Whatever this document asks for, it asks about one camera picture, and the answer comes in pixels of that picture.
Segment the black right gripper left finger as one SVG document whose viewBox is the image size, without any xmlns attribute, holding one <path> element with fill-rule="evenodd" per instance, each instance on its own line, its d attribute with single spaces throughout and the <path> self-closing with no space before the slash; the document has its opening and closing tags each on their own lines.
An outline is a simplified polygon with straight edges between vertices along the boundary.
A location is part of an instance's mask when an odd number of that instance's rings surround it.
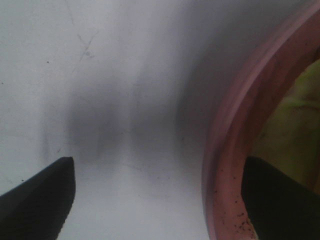
<svg viewBox="0 0 320 240">
<path fill-rule="evenodd" d="M 57 239 L 75 194 L 74 159 L 61 157 L 0 196 L 0 238 Z"/>
</svg>

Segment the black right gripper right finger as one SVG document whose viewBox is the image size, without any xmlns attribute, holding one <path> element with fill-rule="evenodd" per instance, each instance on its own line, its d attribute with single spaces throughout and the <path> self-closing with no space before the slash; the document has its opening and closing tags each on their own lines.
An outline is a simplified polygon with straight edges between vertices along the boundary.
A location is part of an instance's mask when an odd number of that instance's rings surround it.
<svg viewBox="0 0 320 240">
<path fill-rule="evenodd" d="M 263 159 L 246 159 L 241 196 L 260 240 L 320 238 L 319 195 Z"/>
</svg>

